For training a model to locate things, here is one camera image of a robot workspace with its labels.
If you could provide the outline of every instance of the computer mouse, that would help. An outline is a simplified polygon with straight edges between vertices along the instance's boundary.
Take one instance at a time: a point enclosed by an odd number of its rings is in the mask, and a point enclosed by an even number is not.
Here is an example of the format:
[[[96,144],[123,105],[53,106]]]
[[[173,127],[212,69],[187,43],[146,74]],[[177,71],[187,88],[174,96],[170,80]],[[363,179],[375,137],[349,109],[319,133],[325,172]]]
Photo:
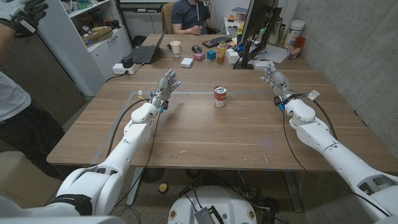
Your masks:
[[[201,52],[201,48],[197,45],[192,46],[192,51],[195,53],[199,53]]]

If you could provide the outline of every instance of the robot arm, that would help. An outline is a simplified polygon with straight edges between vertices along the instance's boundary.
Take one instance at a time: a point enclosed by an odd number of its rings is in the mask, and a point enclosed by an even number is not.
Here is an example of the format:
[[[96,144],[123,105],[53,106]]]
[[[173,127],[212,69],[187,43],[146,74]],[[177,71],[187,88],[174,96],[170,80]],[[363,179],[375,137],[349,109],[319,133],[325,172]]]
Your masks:
[[[337,141],[329,133],[328,126],[290,89],[287,78],[275,67],[268,65],[264,71],[266,76],[262,79],[273,87],[275,105],[285,109],[292,117],[289,124],[296,130],[297,137],[322,154],[354,193],[375,204],[386,214],[398,216],[398,177],[373,169]],[[358,200],[374,221],[387,217],[363,198],[358,197]]]
[[[135,152],[150,138],[151,119],[165,108],[171,93],[181,84],[175,77],[176,73],[169,70],[160,79],[149,102],[132,112],[122,140],[104,162],[73,171],[62,183],[55,200],[47,206],[23,210],[9,202],[6,209],[0,211],[0,217],[9,217],[11,213],[20,217],[108,215],[119,197]]]

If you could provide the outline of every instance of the paper cup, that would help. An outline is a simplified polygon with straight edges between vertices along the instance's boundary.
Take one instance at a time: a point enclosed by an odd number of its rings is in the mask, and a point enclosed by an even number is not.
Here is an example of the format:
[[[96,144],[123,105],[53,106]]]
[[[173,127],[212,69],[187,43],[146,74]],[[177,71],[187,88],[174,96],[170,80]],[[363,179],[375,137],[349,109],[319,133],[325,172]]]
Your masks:
[[[181,56],[181,42],[179,42],[177,40],[171,41],[170,45],[172,46],[172,51],[173,51],[174,57]]]
[[[225,54],[225,50],[227,49],[227,44],[226,42],[221,42],[218,45],[218,55],[224,55]]]

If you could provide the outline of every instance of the black glove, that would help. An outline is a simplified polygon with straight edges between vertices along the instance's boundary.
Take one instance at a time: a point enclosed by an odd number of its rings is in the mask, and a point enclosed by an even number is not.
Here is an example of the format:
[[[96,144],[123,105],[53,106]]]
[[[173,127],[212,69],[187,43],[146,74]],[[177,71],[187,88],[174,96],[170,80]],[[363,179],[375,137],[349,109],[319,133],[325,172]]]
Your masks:
[[[46,15],[48,4],[44,0],[31,0],[25,4],[24,10],[19,11],[11,20],[0,19],[0,23],[14,29],[15,37],[28,37],[37,32],[39,21]]]

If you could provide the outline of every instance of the black shirt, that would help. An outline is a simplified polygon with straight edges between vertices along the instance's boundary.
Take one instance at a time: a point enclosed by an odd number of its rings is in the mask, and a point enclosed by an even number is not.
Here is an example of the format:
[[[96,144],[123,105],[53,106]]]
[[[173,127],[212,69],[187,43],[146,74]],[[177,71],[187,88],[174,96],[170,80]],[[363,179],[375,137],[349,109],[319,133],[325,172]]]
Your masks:
[[[194,26],[202,26],[202,34],[206,34],[204,25],[205,21],[210,18],[210,11],[203,5],[202,2],[198,3],[199,7],[199,22],[197,16],[197,5],[189,4],[188,0],[179,0],[176,2],[172,9],[172,23],[182,24],[182,29],[189,29]]]

